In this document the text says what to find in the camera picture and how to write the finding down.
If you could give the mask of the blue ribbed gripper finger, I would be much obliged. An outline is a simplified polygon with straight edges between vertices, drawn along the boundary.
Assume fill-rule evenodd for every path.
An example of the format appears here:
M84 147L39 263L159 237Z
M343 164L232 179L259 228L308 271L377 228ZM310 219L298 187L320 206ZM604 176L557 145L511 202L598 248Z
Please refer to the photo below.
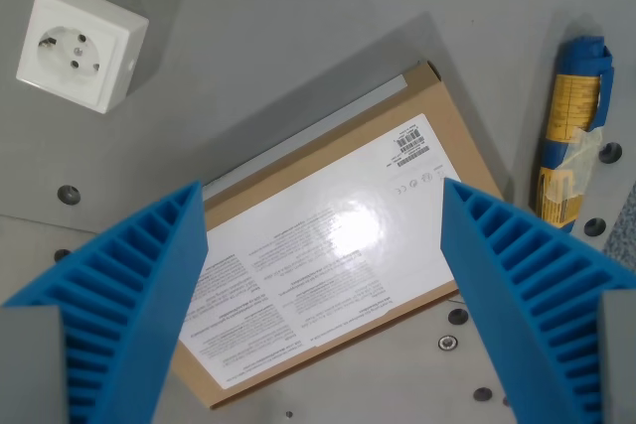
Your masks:
M520 423L603 420L597 329L635 275L539 218L452 179L441 250Z
M152 420L207 253L195 181L96 236L5 302L60 312L70 422Z

